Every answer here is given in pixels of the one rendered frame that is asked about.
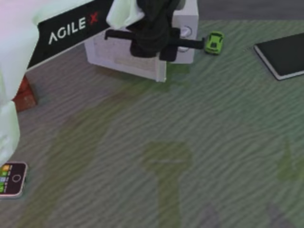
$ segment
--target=smartphone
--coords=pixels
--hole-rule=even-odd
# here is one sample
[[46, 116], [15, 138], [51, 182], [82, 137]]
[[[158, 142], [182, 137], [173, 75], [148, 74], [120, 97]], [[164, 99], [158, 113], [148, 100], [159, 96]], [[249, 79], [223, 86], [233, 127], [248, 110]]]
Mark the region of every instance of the smartphone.
[[8, 162], [0, 168], [0, 199], [22, 195], [28, 166], [24, 162]]

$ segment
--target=black notebook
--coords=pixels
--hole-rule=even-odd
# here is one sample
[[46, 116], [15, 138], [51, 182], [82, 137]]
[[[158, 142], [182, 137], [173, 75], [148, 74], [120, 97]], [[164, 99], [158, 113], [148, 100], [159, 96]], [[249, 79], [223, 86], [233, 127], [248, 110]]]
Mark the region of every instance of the black notebook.
[[254, 50], [277, 80], [304, 75], [304, 33], [256, 44]]

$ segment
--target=gray wood grain surface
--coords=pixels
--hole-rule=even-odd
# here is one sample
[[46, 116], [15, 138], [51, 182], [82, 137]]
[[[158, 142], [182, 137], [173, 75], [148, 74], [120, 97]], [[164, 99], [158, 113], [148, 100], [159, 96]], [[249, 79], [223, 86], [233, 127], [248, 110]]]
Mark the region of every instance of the gray wood grain surface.
[[39, 105], [20, 113], [13, 156], [28, 184], [0, 201], [1, 226], [303, 227], [304, 77], [277, 82], [251, 48], [304, 22], [211, 30], [223, 53], [169, 65], [165, 84], [91, 66], [83, 46], [29, 72]]

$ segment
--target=red x logo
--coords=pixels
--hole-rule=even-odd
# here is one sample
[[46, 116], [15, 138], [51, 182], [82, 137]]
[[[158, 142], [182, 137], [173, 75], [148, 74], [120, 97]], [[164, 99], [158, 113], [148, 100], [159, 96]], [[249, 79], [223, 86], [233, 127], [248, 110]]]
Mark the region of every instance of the red x logo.
[[98, 16], [98, 12], [95, 12], [90, 15], [90, 17], [91, 17], [90, 25], [93, 25], [95, 22], [98, 22], [97, 16]]

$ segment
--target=toy car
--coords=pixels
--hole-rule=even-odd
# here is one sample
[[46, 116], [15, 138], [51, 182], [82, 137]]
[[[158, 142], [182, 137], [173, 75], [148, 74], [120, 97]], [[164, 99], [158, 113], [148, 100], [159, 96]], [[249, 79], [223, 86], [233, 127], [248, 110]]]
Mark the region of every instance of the toy car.
[[205, 52], [219, 55], [223, 47], [224, 34], [219, 31], [212, 31], [207, 37]]

